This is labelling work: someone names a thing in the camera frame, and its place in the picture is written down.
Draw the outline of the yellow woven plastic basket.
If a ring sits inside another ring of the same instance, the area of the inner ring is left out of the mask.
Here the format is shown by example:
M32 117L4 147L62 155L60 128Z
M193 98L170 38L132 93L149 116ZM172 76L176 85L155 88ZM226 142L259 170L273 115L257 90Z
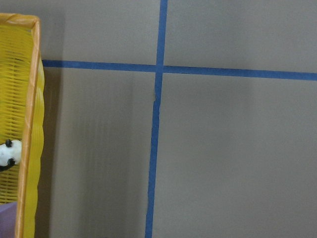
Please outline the yellow woven plastic basket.
M38 17L0 15L0 142L22 142L20 163L0 173L0 205L17 202L15 238L35 234L45 113L40 43Z

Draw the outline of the panda toy figure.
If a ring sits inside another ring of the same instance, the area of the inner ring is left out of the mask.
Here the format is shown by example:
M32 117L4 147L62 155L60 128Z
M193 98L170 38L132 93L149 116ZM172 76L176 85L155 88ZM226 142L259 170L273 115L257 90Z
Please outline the panda toy figure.
M21 161L22 142L7 139L0 145L0 172L9 170Z

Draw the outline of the purple foam block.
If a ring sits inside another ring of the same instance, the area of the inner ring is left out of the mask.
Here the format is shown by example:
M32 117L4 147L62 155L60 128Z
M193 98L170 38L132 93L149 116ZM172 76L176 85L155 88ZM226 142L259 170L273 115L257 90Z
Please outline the purple foam block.
M0 237L15 237L17 202L2 204L0 206Z

